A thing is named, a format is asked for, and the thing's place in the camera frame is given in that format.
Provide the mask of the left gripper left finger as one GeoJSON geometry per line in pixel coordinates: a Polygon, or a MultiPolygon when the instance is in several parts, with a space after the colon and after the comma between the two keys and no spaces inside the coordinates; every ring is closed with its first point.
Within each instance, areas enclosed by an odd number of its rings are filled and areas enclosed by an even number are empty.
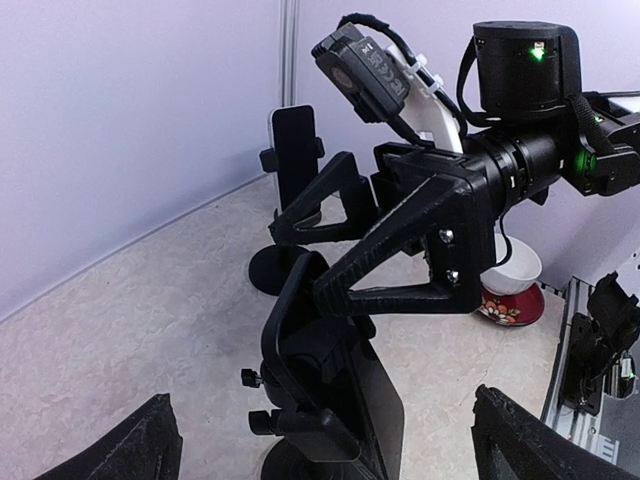
{"type": "Polygon", "coordinates": [[[177,479],[183,438],[168,393],[156,394],[41,479],[177,479]]]}

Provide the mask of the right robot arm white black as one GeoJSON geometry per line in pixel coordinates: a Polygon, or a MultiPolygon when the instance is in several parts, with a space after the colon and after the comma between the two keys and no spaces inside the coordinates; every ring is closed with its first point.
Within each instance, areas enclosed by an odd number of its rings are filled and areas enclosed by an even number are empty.
{"type": "Polygon", "coordinates": [[[585,196],[639,182],[639,118],[583,90],[568,26],[476,23],[458,77],[477,70],[477,112],[371,15],[344,16],[312,54],[363,121],[399,136],[375,148],[370,177],[337,154],[270,225],[280,245],[352,242],[313,282],[323,313],[471,312],[513,206],[543,204],[559,179],[585,196]]]}

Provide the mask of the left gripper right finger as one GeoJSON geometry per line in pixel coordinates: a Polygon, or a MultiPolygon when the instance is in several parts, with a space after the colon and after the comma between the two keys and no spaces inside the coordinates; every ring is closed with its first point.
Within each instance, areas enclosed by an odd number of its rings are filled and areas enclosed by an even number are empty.
{"type": "Polygon", "coordinates": [[[571,443],[497,388],[475,392],[471,434],[480,479],[634,479],[571,443]]]}

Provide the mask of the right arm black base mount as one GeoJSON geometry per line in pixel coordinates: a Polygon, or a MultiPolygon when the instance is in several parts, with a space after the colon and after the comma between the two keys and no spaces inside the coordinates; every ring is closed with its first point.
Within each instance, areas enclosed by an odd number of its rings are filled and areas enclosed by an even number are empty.
{"type": "Polygon", "coordinates": [[[589,295],[588,313],[573,315],[562,386],[562,396],[573,408],[591,415],[600,412],[605,374],[639,338],[638,303],[612,272],[589,295]]]}

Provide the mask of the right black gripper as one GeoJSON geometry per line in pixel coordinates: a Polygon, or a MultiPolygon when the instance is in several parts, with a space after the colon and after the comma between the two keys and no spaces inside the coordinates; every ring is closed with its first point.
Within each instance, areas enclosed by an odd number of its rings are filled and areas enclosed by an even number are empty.
{"type": "Polygon", "coordinates": [[[314,283],[322,312],[340,316],[463,314],[481,304],[480,275],[495,260],[495,162],[471,155],[387,142],[373,149],[368,178],[342,151],[269,226],[279,245],[362,238],[314,283]],[[423,255],[427,280],[393,287],[353,286],[398,253],[423,255]]]}

